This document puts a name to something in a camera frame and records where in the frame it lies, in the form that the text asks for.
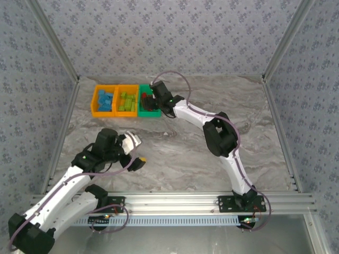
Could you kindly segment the green plastic bin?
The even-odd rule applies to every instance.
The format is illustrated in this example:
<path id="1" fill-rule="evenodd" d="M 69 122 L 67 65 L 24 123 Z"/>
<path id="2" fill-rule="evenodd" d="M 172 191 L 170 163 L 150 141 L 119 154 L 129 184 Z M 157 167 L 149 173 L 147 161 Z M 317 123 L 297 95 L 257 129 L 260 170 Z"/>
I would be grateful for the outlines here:
<path id="1" fill-rule="evenodd" d="M 142 99 L 146 96 L 150 96 L 152 98 L 153 92 L 149 88 L 148 84 L 140 84 L 138 94 L 138 117 L 151 117 L 151 118 L 161 117 L 162 112 L 160 109 L 147 110 L 144 108 L 142 104 Z"/>

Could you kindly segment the orange plastic bin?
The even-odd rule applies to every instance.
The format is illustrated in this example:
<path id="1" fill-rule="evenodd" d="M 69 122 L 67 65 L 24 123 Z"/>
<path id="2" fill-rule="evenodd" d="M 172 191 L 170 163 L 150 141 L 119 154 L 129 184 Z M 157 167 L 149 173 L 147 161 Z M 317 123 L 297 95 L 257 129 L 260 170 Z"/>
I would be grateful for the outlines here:
<path id="1" fill-rule="evenodd" d="M 116 90 L 117 85 L 96 85 L 91 101 L 93 117 L 115 117 Z"/>
<path id="2" fill-rule="evenodd" d="M 117 85 L 113 95 L 115 117 L 138 116 L 139 85 Z"/>

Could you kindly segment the black controller board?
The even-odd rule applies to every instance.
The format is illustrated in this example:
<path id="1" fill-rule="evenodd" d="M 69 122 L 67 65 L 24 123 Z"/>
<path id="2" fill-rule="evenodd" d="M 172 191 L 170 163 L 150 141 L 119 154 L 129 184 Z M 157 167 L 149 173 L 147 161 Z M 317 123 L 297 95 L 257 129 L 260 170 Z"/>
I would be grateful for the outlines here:
<path id="1" fill-rule="evenodd" d="M 240 225 L 238 228 L 242 230 L 252 230 L 255 227 L 256 222 L 259 221 L 259 218 L 252 216 L 239 216 L 238 217 Z"/>
<path id="2" fill-rule="evenodd" d="M 100 232 L 108 227 L 109 217 L 105 215 L 90 216 L 87 219 L 87 223 L 90 225 L 90 228 Z"/>

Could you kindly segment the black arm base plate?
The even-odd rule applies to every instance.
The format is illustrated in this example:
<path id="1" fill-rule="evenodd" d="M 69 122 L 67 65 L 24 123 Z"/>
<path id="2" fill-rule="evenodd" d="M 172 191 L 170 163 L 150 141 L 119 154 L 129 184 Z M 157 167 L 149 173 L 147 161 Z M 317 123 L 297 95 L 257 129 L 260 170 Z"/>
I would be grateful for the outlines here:
<path id="1" fill-rule="evenodd" d="M 266 212 L 266 202 L 263 196 L 256 196 L 253 201 L 240 205 L 234 196 L 218 196 L 217 204 L 220 213 L 253 213 Z"/>
<path id="2" fill-rule="evenodd" d="M 107 205 L 118 205 L 115 207 L 108 207 L 105 212 L 106 213 L 124 213 L 124 210 L 122 208 L 122 206 L 125 206 L 125 200 L 126 198 L 124 196 L 109 196 L 108 197 L 108 201 L 107 201 Z"/>

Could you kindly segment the aluminium table side rail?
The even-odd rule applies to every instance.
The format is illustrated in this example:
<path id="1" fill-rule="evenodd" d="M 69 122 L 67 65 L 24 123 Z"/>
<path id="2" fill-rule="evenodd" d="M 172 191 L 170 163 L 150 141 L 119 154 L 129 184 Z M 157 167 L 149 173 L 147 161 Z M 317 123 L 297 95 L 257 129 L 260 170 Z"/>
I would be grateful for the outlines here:
<path id="1" fill-rule="evenodd" d="M 303 192 L 302 184 L 299 179 L 299 174 L 297 172 L 291 150 L 289 148 L 288 140 L 286 138 L 285 131 L 283 129 L 283 125 L 279 116 L 278 109 L 276 107 L 273 94 L 271 92 L 269 84 L 266 82 L 266 80 L 263 78 L 263 88 L 264 92 L 267 98 L 267 102 L 272 114 L 272 118 L 275 124 L 276 132 L 278 135 L 278 139 L 280 142 L 281 150 L 287 165 L 287 170 L 291 176 L 291 178 L 294 180 L 293 186 L 294 190 L 298 191 L 299 193 Z"/>
<path id="2" fill-rule="evenodd" d="M 69 103 L 68 103 L 67 108 L 66 108 L 66 114 L 65 114 L 64 120 L 62 122 L 60 131 L 59 131 L 59 134 L 58 134 L 56 147 L 53 150 L 51 160 L 50 160 L 50 163 L 48 165 L 46 175 L 45 175 L 42 187 L 41 187 L 41 191 L 40 191 L 41 194 L 46 193 L 50 179 L 55 174 L 55 170 L 56 170 L 56 167 L 58 165 L 58 161 L 59 161 L 60 154 L 61 154 L 61 151 L 62 151 L 62 148 L 63 148 L 64 140 L 65 140 L 65 137 L 66 137 L 66 131 L 67 131 L 68 125 L 70 123 L 70 119 L 71 119 L 71 116 L 72 116 L 72 113 L 73 113 L 73 109 L 74 109 L 74 106 L 75 106 L 75 102 L 76 102 L 76 99 L 77 99 L 78 92 L 79 92 L 79 79 L 75 82 Z"/>

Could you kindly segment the aluminium mounting rail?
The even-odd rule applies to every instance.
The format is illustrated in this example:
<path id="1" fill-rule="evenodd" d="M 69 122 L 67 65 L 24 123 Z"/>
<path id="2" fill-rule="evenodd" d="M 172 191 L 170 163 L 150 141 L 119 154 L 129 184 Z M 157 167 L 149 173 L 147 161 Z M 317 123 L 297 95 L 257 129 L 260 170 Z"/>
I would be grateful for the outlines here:
<path id="1" fill-rule="evenodd" d="M 218 196 L 230 192 L 109 192 L 124 196 L 132 215 L 212 215 L 219 214 Z M 272 215 L 315 214 L 318 209 L 310 193 L 296 191 L 264 192 L 271 203 Z"/>

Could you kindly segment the aluminium frame post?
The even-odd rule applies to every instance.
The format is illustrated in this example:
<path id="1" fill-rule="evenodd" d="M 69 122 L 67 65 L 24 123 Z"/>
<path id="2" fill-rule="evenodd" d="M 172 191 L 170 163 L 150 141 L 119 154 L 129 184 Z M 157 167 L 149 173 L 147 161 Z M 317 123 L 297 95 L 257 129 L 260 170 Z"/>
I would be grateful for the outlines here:
<path id="1" fill-rule="evenodd" d="M 265 83 L 271 79 L 315 1 L 316 0 L 300 0 L 294 15 L 292 16 L 282 38 L 279 40 L 277 48 L 262 74 L 262 79 Z"/>
<path id="2" fill-rule="evenodd" d="M 52 48 L 54 49 L 56 55 L 61 61 L 65 71 L 72 79 L 73 82 L 78 82 L 78 75 L 75 68 L 72 65 L 71 60 L 69 59 L 66 51 L 63 49 L 59 38 L 57 37 L 54 29 L 52 28 L 48 17 L 45 15 L 42 7 L 40 6 L 38 0 L 25 0 L 27 6 L 30 8 L 35 19 L 39 23 L 41 29 L 43 30 L 45 36 L 49 40 Z"/>

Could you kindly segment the aluminium frame leg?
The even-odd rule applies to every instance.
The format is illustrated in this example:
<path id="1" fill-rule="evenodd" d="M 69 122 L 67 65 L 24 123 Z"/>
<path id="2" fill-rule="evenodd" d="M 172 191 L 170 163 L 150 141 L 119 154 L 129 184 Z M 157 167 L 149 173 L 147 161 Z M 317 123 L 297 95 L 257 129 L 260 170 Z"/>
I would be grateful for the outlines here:
<path id="1" fill-rule="evenodd" d="M 332 254 L 320 217 L 309 213 L 304 214 L 304 220 L 315 254 Z"/>

